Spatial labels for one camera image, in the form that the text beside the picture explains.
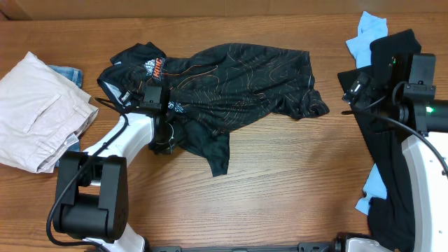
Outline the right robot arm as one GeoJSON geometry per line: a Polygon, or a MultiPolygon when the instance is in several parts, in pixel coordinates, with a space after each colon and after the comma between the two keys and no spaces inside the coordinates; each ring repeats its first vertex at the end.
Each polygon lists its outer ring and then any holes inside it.
{"type": "Polygon", "coordinates": [[[433,54],[396,55],[384,82],[365,73],[343,99],[359,125],[384,182],[391,215],[374,208],[373,223],[404,251],[447,250],[447,102],[435,99],[433,54]]]}

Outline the black orange patterned jersey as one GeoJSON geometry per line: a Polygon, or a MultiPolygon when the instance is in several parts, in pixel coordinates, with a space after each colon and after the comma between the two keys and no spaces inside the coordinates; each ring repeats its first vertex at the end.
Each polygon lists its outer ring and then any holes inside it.
{"type": "Polygon", "coordinates": [[[300,120],[329,112],[314,87],[309,53],[265,45],[226,43],[173,58],[138,43],[112,57],[97,82],[124,112],[161,91],[150,149],[183,148],[205,158],[214,176],[228,172],[231,132],[271,113],[300,120]]]}

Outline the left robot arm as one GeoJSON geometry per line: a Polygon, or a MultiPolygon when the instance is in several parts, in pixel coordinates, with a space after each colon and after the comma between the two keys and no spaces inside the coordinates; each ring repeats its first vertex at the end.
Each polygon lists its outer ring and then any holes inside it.
{"type": "Polygon", "coordinates": [[[167,122],[169,90],[147,86],[137,103],[126,106],[98,97],[117,111],[117,125],[83,152],[63,154],[55,202],[45,231],[56,246],[93,246],[97,251],[149,251],[148,240],[128,223],[127,168],[138,152],[174,133],[167,122]]]}

